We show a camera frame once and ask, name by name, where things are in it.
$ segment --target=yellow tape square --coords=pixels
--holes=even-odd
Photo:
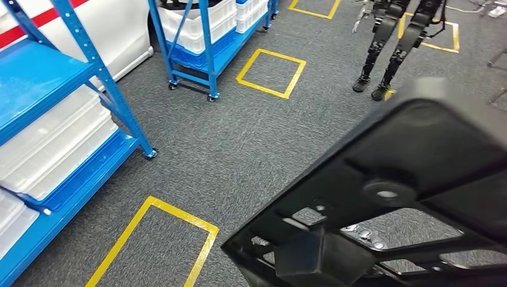
[[[284,92],[275,91],[275,90],[272,90],[270,88],[259,86],[257,84],[254,84],[254,83],[251,83],[249,81],[243,80],[243,77],[245,77],[246,73],[248,72],[248,70],[250,69],[250,67],[252,66],[252,64],[255,62],[255,60],[257,59],[257,57],[261,53],[268,54],[268,55],[271,55],[271,56],[275,56],[275,57],[278,57],[278,58],[282,58],[282,59],[285,59],[285,60],[293,61],[293,62],[296,62],[296,63],[299,64],[298,68],[296,69],[296,73],[292,77],[291,81],[289,82],[289,85],[287,86],[287,89],[285,89]],[[257,51],[255,51],[253,53],[252,57],[250,57],[250,59],[246,62],[246,64],[243,67],[243,69],[239,72],[238,76],[236,77],[236,80],[238,81],[238,83],[243,84],[243,85],[245,85],[247,87],[255,88],[257,90],[261,90],[263,92],[266,92],[266,93],[269,93],[269,94],[273,94],[273,95],[275,95],[277,97],[281,97],[281,98],[284,98],[284,99],[288,100],[289,96],[292,93],[292,90],[296,86],[296,83],[298,82],[298,80],[299,80],[299,78],[301,76],[301,73],[303,72],[303,69],[304,69],[305,65],[306,65],[306,61],[305,60],[293,58],[293,57],[290,57],[290,56],[286,56],[284,54],[279,54],[279,53],[268,51],[268,50],[265,50],[265,49],[257,49]]]
[[[166,202],[163,202],[160,199],[157,199],[153,196],[148,196],[148,198],[144,201],[143,205],[139,208],[139,210],[136,212],[132,220],[129,222],[123,233],[121,233],[116,243],[114,243],[114,246],[111,248],[109,253],[106,255],[106,257],[104,257],[104,260],[100,263],[97,270],[95,270],[90,280],[88,280],[85,287],[93,287],[96,286],[97,283],[99,283],[100,278],[104,275],[104,273],[106,273],[106,270],[109,268],[114,258],[116,258],[118,253],[120,253],[121,248],[123,247],[123,245],[125,245],[130,235],[132,235],[132,232],[134,231],[136,226],[138,226],[139,222],[146,214],[150,206],[159,208],[171,215],[174,215],[179,219],[183,219],[184,221],[192,225],[195,225],[198,228],[204,229],[208,232],[206,241],[204,242],[201,252],[199,253],[199,256],[197,257],[196,262],[194,263],[194,266],[192,267],[192,270],[190,271],[190,274],[188,275],[184,285],[184,287],[194,286],[197,276],[201,272],[204,262],[206,261],[207,255],[209,254],[211,247],[215,242],[216,235],[218,234],[218,227],[200,218],[197,218],[190,213],[178,209]]]
[[[399,19],[398,24],[398,39],[401,39],[403,36],[403,31],[405,30],[405,21],[407,16],[412,17],[414,14],[405,12],[405,14]],[[453,47],[452,48],[444,48],[440,47],[438,45],[428,44],[425,42],[422,42],[421,45],[427,46],[430,48],[434,48],[437,50],[447,51],[451,53],[459,53],[459,25],[457,23],[447,22],[445,21],[446,25],[450,25],[453,28]]]
[[[296,8],[298,1],[299,0],[292,0],[292,3],[289,5],[289,10],[297,11],[300,13],[304,13],[304,14],[308,14],[308,15],[312,15],[312,16],[316,16],[316,17],[320,17],[320,18],[332,19],[334,17],[334,13],[336,13],[336,9],[338,8],[338,5],[340,4],[341,0],[335,0],[333,6],[331,8],[331,11],[327,15]]]

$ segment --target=caster wheel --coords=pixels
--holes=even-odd
[[[157,154],[158,154],[158,149],[153,148],[153,155],[151,157],[145,155],[145,157],[147,160],[152,161],[153,159],[155,159],[157,157]]]

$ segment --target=shelf upright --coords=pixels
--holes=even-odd
[[[166,64],[167,72],[169,74],[169,89],[174,90],[176,86],[179,84],[179,80],[177,77],[194,81],[196,83],[208,86],[210,88],[210,93],[207,97],[208,101],[210,102],[214,102],[220,96],[220,93],[218,92],[218,87],[216,85],[216,79],[218,78],[218,76],[224,71],[224,69],[236,56],[239,50],[241,50],[241,48],[245,45],[248,39],[250,39],[250,37],[255,33],[260,23],[265,21],[263,28],[265,31],[267,31],[271,27],[271,18],[274,18],[278,12],[276,8],[277,0],[269,0],[267,12],[245,33],[238,33],[234,31],[233,32],[234,42],[230,44],[225,50],[214,55],[212,51],[211,34],[209,27],[209,16],[208,16],[209,3],[208,0],[199,0],[198,4],[199,10],[201,12],[201,21],[204,34],[204,46],[205,46],[204,55],[206,57],[206,65],[202,68],[195,68],[185,61],[174,59],[172,57],[172,51],[174,49],[174,46],[178,42],[178,36],[180,34],[181,29],[183,28],[183,24],[185,23],[188,10],[192,5],[192,0],[190,0],[185,7],[183,18],[178,27],[176,36],[172,42],[167,41],[164,35],[164,30],[162,28],[160,15],[158,13],[158,5],[156,3],[156,0],[148,0],[148,3],[151,20],[153,21],[153,26],[155,27],[155,32],[157,34],[157,40],[158,43],[160,44],[160,48],[164,56],[164,63]],[[202,79],[194,75],[190,75],[186,72],[180,71],[176,69],[175,64],[179,64],[184,67],[190,67],[191,69],[205,73],[207,74],[207,79]]]
[[[68,0],[51,0],[88,62],[64,55],[37,29],[16,0],[0,0],[28,36],[0,51],[0,145],[97,76],[103,104],[130,130],[118,129],[41,202],[44,212],[0,260],[0,287],[10,286],[118,167],[141,147],[156,156],[120,89]]]

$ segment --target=blue metal shelving unit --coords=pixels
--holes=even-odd
[[[202,79],[194,75],[190,75],[186,72],[177,70],[175,68],[175,63],[185,67],[191,67],[191,65],[188,65],[184,61],[174,59],[172,57],[172,52],[175,48],[176,43],[178,42],[178,37],[181,29],[183,28],[183,24],[185,23],[185,19],[187,18],[190,6],[192,5],[192,0],[190,0],[185,7],[185,12],[182,21],[178,27],[178,31],[176,33],[173,42],[166,41],[166,38],[164,36],[164,30],[162,28],[162,24],[160,21],[160,15],[158,14],[157,10],[158,5],[156,3],[156,0],[148,0],[148,3],[149,3],[149,13],[151,15],[151,19],[155,27],[158,43],[160,44],[160,49],[164,55],[164,62],[166,64],[166,68],[169,73],[169,88],[171,90],[176,88],[176,86],[179,83],[177,77],[197,82],[210,88],[210,94],[207,97],[208,101],[210,102],[214,102],[220,96],[216,85],[216,79],[218,78],[218,76],[224,71],[224,69],[236,56],[239,50],[241,50],[241,48],[245,45],[248,39],[255,33],[260,23],[262,21],[265,21],[263,28],[264,30],[268,30],[271,27],[271,19],[274,19],[274,17],[278,13],[277,10],[278,0],[269,0],[268,11],[257,21],[257,23],[255,23],[245,33],[237,33],[236,31],[234,31],[233,32],[234,41],[232,42],[232,44],[230,44],[224,51],[218,53],[217,55],[214,55],[211,49],[212,44],[209,30],[209,17],[207,12],[209,6],[208,0],[199,0],[199,10],[201,12],[201,20],[204,32],[204,46],[206,47],[205,51],[203,52],[206,56],[206,65],[203,66],[202,68],[192,68],[192,69],[207,74],[208,79]]]
[[[108,91],[108,96],[99,93],[102,103],[130,132],[118,129],[42,205],[27,203],[45,213],[40,214],[0,260],[1,287],[15,281],[137,147],[148,158],[156,156],[68,0],[51,1],[88,62],[62,54],[36,28],[16,0],[2,0],[28,38],[0,51],[0,145],[79,86],[87,84],[96,90],[89,82],[94,75]]]

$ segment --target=white plastic storage bin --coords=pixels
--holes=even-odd
[[[255,7],[250,14],[243,16],[243,18],[237,18],[236,32],[245,33],[267,11],[268,11],[268,0],[261,0],[261,3],[257,7]]]
[[[44,146],[59,129],[81,115],[82,111],[97,99],[97,93],[83,85],[8,142],[0,145],[0,181],[3,175],[27,160],[31,153]]]
[[[16,244],[26,230],[39,217],[39,213],[23,205],[23,210],[17,218],[11,221],[2,233],[0,233],[0,259]]]
[[[23,212],[24,206],[20,199],[0,190],[0,234]]]
[[[17,193],[43,200],[112,134],[94,135],[106,121],[114,126],[114,130],[117,128],[111,121],[111,112],[100,104],[99,97],[95,94],[63,121],[58,129],[42,138],[37,147],[26,151],[20,160],[11,163],[10,170],[0,174],[0,184]],[[84,150],[81,148],[80,153],[70,157],[90,137],[93,138],[92,142],[99,140],[100,143],[91,146],[87,144]]]
[[[51,169],[48,169],[36,181],[26,187],[25,193],[43,200],[60,183],[62,183],[80,164],[92,155],[111,135],[118,129],[118,126],[107,115],[100,119],[100,124],[87,134],[78,145],[67,152]]]
[[[236,9],[238,10],[237,18],[245,20],[251,15],[257,8],[260,7],[265,1],[263,0],[248,0],[243,4],[236,4]]]
[[[158,13],[166,40],[173,42],[183,19],[184,10],[167,10],[159,7]],[[236,2],[223,0],[208,8],[211,43],[217,42],[227,32],[236,27]],[[199,9],[190,10],[179,34],[178,44],[194,54],[204,51],[204,31]]]

